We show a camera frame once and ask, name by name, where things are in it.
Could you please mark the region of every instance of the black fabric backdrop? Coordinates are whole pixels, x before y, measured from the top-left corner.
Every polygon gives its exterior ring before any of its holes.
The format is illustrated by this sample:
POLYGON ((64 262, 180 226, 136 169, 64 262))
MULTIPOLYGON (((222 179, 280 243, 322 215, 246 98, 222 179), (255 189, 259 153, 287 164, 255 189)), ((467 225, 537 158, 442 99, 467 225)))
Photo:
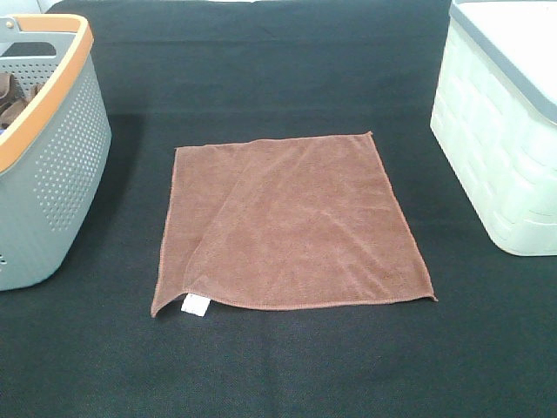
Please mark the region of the black fabric backdrop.
POLYGON ((0 416, 557 416, 557 259, 489 240, 428 124, 448 1, 66 1, 113 132, 61 268, 0 293, 0 416), (174 147, 374 132, 439 303, 149 306, 174 147))

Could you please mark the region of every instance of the white tag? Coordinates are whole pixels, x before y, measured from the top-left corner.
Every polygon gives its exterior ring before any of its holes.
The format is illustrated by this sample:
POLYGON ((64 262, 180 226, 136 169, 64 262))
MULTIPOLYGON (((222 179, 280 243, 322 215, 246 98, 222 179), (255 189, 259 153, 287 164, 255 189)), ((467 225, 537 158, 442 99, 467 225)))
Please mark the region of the white tag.
POLYGON ((210 302, 211 299, 205 298, 205 296, 188 293, 185 296, 184 303, 182 304, 182 311, 197 316, 205 316, 205 312, 207 312, 210 302))

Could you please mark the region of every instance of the container lid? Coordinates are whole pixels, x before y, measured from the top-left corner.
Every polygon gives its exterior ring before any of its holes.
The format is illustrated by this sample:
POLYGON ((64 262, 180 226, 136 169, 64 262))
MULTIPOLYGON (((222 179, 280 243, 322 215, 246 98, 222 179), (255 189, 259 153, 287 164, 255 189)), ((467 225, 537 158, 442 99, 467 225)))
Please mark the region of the container lid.
POLYGON ((557 1, 453 0, 450 14, 557 124, 557 1))

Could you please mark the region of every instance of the plastic container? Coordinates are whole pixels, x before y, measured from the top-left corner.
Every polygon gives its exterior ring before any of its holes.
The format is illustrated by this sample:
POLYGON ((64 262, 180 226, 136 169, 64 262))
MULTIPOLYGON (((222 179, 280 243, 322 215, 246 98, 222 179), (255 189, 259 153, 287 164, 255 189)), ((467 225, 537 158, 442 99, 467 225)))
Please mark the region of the plastic container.
POLYGON ((557 2, 456 1, 431 127, 489 237, 557 254, 557 2))
POLYGON ((111 130, 89 52, 73 15, 0 18, 0 42, 48 43, 53 55, 0 57, 18 95, 45 83, 0 134, 0 290, 26 287, 60 266, 104 169, 111 130))

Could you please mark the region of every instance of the basket handle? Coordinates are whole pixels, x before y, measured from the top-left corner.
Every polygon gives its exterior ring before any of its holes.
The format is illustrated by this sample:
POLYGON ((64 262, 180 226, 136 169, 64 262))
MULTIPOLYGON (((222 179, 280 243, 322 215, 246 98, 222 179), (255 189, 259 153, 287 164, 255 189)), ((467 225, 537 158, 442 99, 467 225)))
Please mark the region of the basket handle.
POLYGON ((23 155, 48 124, 74 85, 93 44, 89 23, 78 15, 14 15, 13 18, 15 22, 6 21, 8 27, 17 24, 24 32, 73 32, 75 37, 41 91, 0 135, 0 174, 23 155))

